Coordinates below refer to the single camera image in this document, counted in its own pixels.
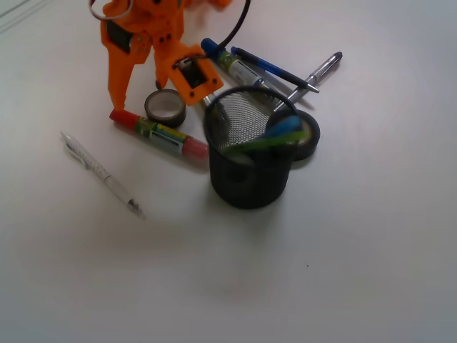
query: pencil clip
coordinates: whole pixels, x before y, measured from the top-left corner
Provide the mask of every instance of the pencil clip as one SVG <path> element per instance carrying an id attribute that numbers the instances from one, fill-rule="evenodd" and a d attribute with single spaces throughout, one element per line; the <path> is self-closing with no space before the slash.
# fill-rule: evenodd
<path id="1" fill-rule="evenodd" d="M 81 162 L 81 163 L 83 164 L 84 168 L 86 168 L 86 169 L 88 169 L 88 170 L 91 168 L 91 167 L 87 164 L 87 162 L 84 161 L 84 159 L 83 159 L 81 156 L 79 156 L 76 152 L 74 152 L 73 150 L 71 150 L 71 148 L 69 147 L 68 144 L 65 144 L 65 147 L 66 147 L 66 149 L 68 150 L 68 152 L 70 153 L 70 155 L 72 155 L 72 157 L 74 157 L 75 159 L 77 159 L 79 162 Z"/>

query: red marker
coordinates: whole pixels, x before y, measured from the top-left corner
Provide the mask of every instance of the red marker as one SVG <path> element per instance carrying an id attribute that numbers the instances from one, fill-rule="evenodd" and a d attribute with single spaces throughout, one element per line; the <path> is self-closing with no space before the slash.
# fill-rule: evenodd
<path id="1" fill-rule="evenodd" d="M 114 109 L 109 117 L 117 124 L 189 159 L 199 163 L 208 159 L 208 145 L 188 134 L 124 110 Z"/>

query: tape roll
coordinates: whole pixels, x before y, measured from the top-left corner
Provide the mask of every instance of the tape roll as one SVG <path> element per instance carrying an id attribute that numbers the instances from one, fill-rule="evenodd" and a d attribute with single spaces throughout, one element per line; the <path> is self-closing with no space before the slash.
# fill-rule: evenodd
<path id="1" fill-rule="evenodd" d="M 301 118 L 301 121 L 303 122 L 302 129 L 305 132 L 308 132 L 309 134 L 306 140 L 300 141 L 298 143 L 298 147 L 295 153 L 294 160 L 302 161 L 314 154 L 317 147 L 317 143 L 319 143 L 319 139 L 321 138 L 321 128 L 317 124 L 317 121 L 305 111 L 300 111 L 297 109 L 297 115 Z M 266 123 L 266 128 L 276 125 L 288 116 L 288 110 L 278 111 L 274 113 L 268 120 L 268 123 Z"/>
<path id="2" fill-rule="evenodd" d="M 173 89 L 162 89 L 149 95 L 144 102 L 144 109 L 150 120 L 172 129 L 186 119 L 186 104 Z"/>

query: black mesh pen holder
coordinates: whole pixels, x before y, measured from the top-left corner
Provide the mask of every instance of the black mesh pen holder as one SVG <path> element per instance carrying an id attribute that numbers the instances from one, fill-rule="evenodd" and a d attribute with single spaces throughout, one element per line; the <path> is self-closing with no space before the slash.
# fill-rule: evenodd
<path id="1" fill-rule="evenodd" d="M 204 131 L 209 144 L 211 184 L 234 207 L 264 207 L 286 188 L 296 144 L 226 153 L 229 147 L 262 137 L 279 101 L 284 102 L 289 115 L 297 115 L 295 106 L 283 95 L 252 86 L 225 91 L 206 108 Z"/>

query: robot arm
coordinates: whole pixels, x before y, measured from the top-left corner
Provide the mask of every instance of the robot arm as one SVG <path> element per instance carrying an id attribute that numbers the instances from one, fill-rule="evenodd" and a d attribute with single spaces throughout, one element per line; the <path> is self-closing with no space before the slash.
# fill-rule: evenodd
<path id="1" fill-rule="evenodd" d="M 208 1 L 217 6 L 231 2 Z M 89 0 L 90 7 L 94 2 Z M 124 108 L 133 68 L 147 60 L 151 48 L 156 62 L 156 84 L 164 88 L 170 79 L 188 105 L 224 85 L 208 59 L 184 62 L 189 56 L 204 55 L 200 46 L 187 47 L 180 42 L 184 32 L 183 10 L 191 2 L 112 0 L 103 8 L 106 17 L 96 15 L 101 20 L 101 41 L 109 54 L 108 89 L 115 109 Z"/>

